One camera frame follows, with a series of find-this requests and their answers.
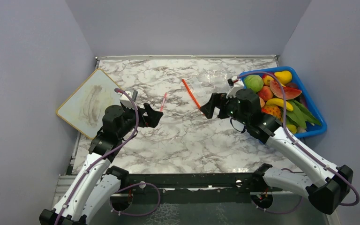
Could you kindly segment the clear orange zip top bag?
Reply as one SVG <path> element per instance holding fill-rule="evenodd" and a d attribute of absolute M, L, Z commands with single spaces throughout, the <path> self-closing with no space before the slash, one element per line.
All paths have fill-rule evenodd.
<path fill-rule="evenodd" d="M 213 68 L 192 72 L 183 79 L 197 101 L 198 108 L 208 102 L 212 93 L 227 92 L 229 90 L 227 79 L 230 77 L 225 69 Z"/>

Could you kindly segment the green cabbage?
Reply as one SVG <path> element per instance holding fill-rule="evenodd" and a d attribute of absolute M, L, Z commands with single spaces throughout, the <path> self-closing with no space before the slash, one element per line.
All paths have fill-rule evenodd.
<path fill-rule="evenodd" d="M 243 81 L 246 88 L 255 93 L 259 92 L 264 86 L 263 79 L 259 75 L 248 75 Z"/>

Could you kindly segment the watermelon slice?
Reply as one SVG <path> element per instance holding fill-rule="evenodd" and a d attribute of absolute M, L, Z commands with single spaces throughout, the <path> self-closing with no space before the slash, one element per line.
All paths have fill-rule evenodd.
<path fill-rule="evenodd" d="M 269 87 L 273 92 L 273 95 L 281 99 L 285 97 L 286 100 L 291 100 L 299 97 L 302 94 L 301 90 L 290 87 L 283 87 L 275 80 L 270 81 Z"/>

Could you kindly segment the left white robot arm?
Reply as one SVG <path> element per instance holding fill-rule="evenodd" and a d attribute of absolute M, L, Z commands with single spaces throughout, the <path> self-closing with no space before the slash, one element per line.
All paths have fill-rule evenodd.
<path fill-rule="evenodd" d="M 164 115 L 147 103 L 143 106 L 106 108 L 103 125 L 91 142 L 81 171 L 53 208 L 42 211 L 39 216 L 42 225 L 86 225 L 110 195 L 128 188 L 129 172 L 111 163 L 127 143 L 125 135 L 130 133 L 131 140 L 138 128 L 155 128 Z"/>

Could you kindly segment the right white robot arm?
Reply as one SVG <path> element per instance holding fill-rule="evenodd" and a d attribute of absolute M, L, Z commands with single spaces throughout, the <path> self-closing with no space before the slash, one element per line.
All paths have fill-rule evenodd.
<path fill-rule="evenodd" d="M 307 198 L 317 210 L 328 215 L 342 205 L 351 190 L 353 170 L 322 158 L 282 126 L 280 120 L 262 112 L 259 97 L 251 89 L 238 90 L 233 97 L 212 93 L 200 110 L 211 119 L 216 108 L 219 119 L 240 122 L 252 137 L 281 152 L 304 172 L 302 176 L 270 165 L 260 166 L 251 179 L 256 190 L 273 187 L 293 192 Z"/>

